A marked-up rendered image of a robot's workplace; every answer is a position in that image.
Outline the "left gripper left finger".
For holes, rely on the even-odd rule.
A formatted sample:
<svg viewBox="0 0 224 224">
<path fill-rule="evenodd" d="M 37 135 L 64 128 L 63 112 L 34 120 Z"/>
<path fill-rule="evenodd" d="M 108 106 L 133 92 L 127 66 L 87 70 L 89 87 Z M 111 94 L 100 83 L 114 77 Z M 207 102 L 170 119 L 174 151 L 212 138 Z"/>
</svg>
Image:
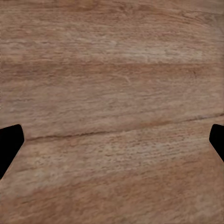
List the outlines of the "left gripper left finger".
<svg viewBox="0 0 224 224">
<path fill-rule="evenodd" d="M 20 124 L 0 129 L 0 180 L 24 143 Z"/>
</svg>

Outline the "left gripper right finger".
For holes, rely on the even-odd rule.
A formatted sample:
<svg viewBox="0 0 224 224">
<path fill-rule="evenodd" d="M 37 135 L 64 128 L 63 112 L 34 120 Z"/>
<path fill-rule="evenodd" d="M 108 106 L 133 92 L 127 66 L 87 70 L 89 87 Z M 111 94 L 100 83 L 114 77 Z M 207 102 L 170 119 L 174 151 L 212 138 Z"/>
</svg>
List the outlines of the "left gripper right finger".
<svg viewBox="0 0 224 224">
<path fill-rule="evenodd" d="M 213 124 L 209 141 L 224 162 L 224 126 Z"/>
</svg>

